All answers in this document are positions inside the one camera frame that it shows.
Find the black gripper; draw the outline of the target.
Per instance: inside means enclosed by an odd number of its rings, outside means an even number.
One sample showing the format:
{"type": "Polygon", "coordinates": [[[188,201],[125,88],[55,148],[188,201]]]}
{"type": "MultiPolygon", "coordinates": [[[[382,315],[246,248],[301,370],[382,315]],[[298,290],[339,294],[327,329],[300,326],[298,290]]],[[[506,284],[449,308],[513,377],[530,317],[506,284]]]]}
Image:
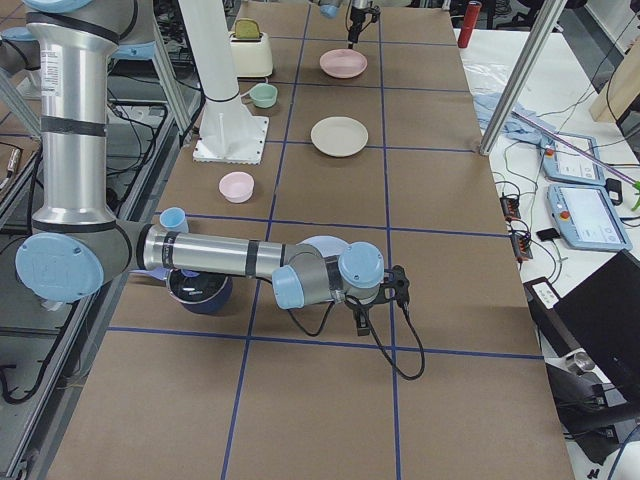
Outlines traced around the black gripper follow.
{"type": "Polygon", "coordinates": [[[355,313],[355,325],[358,336],[369,334],[369,321],[365,311],[374,305],[383,305],[395,302],[406,315],[409,314],[409,286],[410,281],[406,276],[405,269],[401,265],[394,265],[390,269],[384,270],[383,282],[379,285],[377,294],[368,303],[353,296],[347,296],[346,306],[355,313]]]}
{"type": "Polygon", "coordinates": [[[359,42],[360,32],[369,24],[377,23],[380,7],[370,0],[351,0],[349,6],[349,30],[347,48],[353,49],[359,42]]]}

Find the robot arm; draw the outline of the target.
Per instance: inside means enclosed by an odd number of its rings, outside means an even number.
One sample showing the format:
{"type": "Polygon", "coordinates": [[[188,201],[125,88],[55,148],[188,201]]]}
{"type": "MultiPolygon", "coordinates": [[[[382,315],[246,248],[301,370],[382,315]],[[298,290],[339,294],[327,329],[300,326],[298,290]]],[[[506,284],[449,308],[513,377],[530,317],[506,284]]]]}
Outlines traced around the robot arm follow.
{"type": "Polygon", "coordinates": [[[43,203],[15,269],[37,296],[71,303],[136,269],[190,270],[269,283],[278,306],[344,303],[357,331],[373,332],[370,309],[409,307],[409,282],[366,242],[328,255],[296,245],[194,233],[153,222],[161,182],[143,190],[146,212],[119,218],[107,203],[108,65],[117,49],[154,41],[153,6],[144,1],[29,1],[26,25],[40,46],[43,203]]]}
{"type": "Polygon", "coordinates": [[[339,13],[343,4],[346,4],[346,28],[347,48],[353,49],[359,42],[361,33],[370,25],[380,19],[380,7],[367,0],[319,0],[315,1],[320,13],[329,19],[333,19],[339,13]]]}

